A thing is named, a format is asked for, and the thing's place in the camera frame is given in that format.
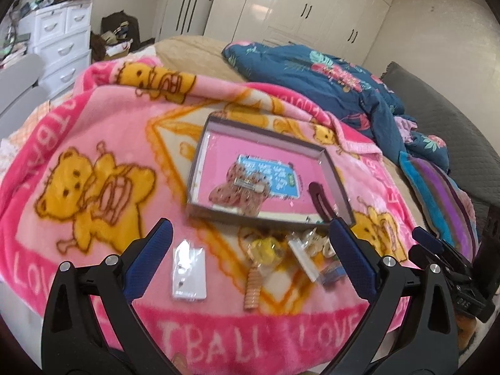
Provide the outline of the small blue box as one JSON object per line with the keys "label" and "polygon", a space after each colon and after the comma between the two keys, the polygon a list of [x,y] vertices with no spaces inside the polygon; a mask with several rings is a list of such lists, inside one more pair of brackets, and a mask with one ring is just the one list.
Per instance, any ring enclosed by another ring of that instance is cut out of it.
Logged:
{"label": "small blue box", "polygon": [[333,261],[319,273],[319,283],[325,288],[333,287],[339,280],[346,277],[346,271],[339,261]]}

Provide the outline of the clear pearl hair clips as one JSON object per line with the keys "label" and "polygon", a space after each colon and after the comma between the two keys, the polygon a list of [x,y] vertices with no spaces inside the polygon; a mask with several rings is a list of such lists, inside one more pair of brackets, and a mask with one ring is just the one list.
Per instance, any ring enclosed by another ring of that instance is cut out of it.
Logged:
{"label": "clear pearl hair clips", "polygon": [[321,235],[316,228],[306,231],[301,237],[302,247],[311,257],[321,254],[324,258],[333,258],[336,255],[329,238]]}

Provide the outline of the maroon oval hair clip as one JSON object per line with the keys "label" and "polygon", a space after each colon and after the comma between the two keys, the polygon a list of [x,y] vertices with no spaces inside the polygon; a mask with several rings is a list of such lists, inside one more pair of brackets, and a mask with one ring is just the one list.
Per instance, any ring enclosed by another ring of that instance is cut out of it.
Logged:
{"label": "maroon oval hair clip", "polygon": [[313,206],[322,218],[324,223],[330,223],[333,219],[339,217],[339,211],[336,202],[330,202],[323,185],[319,182],[311,182],[307,189]]}

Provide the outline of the white earring card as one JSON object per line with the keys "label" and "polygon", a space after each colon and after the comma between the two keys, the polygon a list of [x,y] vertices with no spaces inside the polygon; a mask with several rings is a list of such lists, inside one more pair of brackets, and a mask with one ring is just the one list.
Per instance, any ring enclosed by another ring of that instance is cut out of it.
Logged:
{"label": "white earring card", "polygon": [[185,301],[204,301],[207,298],[206,255],[204,248],[193,247],[182,240],[175,247],[172,269],[172,296]]}

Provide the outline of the speckled bow hair clip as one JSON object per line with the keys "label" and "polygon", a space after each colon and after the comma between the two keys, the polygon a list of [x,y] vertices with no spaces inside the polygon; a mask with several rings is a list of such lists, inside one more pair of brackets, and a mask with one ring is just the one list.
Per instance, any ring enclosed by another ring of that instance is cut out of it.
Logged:
{"label": "speckled bow hair clip", "polygon": [[234,162],[226,173],[225,183],[213,188],[208,199],[214,205],[236,208],[239,214],[255,218],[269,196],[270,183],[263,173],[248,172],[242,164]]}

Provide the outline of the striped colourful pillow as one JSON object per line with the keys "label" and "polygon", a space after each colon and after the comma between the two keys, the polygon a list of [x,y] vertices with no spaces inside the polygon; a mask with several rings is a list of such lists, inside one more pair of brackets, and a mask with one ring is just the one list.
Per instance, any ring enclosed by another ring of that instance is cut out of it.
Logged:
{"label": "striped colourful pillow", "polygon": [[425,159],[401,152],[399,166],[431,232],[472,261],[479,249],[479,239],[475,209],[467,193],[442,169]]}

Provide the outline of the grey cardboard box tray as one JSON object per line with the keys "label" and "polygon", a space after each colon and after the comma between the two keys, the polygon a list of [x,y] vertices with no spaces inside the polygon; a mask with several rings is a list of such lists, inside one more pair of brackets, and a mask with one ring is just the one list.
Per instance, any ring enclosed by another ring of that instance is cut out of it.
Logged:
{"label": "grey cardboard box tray", "polygon": [[208,117],[187,184],[192,218],[301,230],[355,222],[328,152],[250,124]]}

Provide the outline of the grey bed headboard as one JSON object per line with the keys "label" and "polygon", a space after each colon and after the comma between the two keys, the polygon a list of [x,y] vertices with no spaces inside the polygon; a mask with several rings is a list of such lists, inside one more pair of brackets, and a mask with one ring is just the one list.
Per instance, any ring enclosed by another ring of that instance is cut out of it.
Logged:
{"label": "grey bed headboard", "polygon": [[421,132],[447,144],[451,178],[472,200],[499,205],[499,155],[478,128],[449,100],[396,62],[381,80],[402,100]]}

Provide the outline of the blue floral quilt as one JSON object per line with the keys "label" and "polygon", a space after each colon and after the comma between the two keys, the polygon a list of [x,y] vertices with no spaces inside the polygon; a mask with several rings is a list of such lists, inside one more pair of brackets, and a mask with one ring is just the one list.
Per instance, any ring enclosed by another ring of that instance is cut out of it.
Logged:
{"label": "blue floral quilt", "polygon": [[393,163],[405,152],[449,171],[446,143],[419,132],[397,94],[357,64],[297,44],[231,43],[222,56],[248,81],[286,87],[332,113],[374,141]]}

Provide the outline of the pink bear fleece blanket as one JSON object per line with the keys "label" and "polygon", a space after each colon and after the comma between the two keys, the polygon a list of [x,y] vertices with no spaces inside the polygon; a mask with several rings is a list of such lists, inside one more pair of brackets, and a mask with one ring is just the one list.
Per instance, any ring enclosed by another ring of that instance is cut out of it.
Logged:
{"label": "pink bear fleece blanket", "polygon": [[196,373],[296,374],[330,360],[367,304],[348,280],[325,290],[293,255],[266,279],[258,309],[243,306],[248,245],[263,229],[187,215],[187,184],[207,118],[217,115],[325,148],[346,189],[355,232],[403,261],[416,222],[412,197],[374,142],[274,82],[252,88],[223,63],[156,57],[95,63],[66,102],[49,108],[1,179],[1,279],[43,313],[58,265],[100,263],[161,218],[174,241],[206,253],[207,297],[172,295],[166,256],[135,303],[168,355]]}

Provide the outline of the white wardrobe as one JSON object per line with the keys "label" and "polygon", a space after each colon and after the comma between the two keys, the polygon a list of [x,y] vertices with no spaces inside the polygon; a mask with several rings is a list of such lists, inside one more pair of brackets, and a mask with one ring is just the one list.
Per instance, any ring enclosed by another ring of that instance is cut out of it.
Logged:
{"label": "white wardrobe", "polygon": [[393,0],[213,0],[205,37],[301,44],[361,65]]}

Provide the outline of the grey desk top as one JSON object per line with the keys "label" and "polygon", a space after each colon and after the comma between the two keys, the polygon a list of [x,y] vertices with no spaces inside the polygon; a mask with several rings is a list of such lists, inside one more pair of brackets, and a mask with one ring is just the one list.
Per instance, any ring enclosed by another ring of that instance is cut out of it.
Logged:
{"label": "grey desk top", "polygon": [[43,75],[43,60],[27,54],[1,70],[0,137],[7,138],[18,130],[40,104],[48,100],[47,91],[38,85]]}

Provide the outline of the beige bed sheet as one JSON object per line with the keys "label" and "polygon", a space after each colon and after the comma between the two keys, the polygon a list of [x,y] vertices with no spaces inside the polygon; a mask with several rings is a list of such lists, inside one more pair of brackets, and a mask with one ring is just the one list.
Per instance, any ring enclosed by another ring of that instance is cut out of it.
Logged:
{"label": "beige bed sheet", "polygon": [[163,66],[195,75],[244,83],[242,77],[222,56],[225,42],[204,36],[178,36],[154,44]]}

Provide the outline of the white drawer cabinet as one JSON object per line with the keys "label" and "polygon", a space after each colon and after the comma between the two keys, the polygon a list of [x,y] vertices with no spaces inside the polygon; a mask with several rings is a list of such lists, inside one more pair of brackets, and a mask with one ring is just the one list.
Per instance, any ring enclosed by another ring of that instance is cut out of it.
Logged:
{"label": "white drawer cabinet", "polygon": [[27,52],[43,61],[38,85],[52,99],[66,92],[91,63],[93,0],[69,0],[27,14],[18,30],[28,34]]}

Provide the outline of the black bag on floor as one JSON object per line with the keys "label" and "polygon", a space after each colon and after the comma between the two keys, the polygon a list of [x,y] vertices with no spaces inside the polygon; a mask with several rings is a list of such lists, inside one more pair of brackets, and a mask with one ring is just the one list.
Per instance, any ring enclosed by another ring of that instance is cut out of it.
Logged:
{"label": "black bag on floor", "polygon": [[113,60],[138,51],[142,42],[139,22],[124,10],[101,19],[99,34],[91,32],[90,49],[92,62]]}

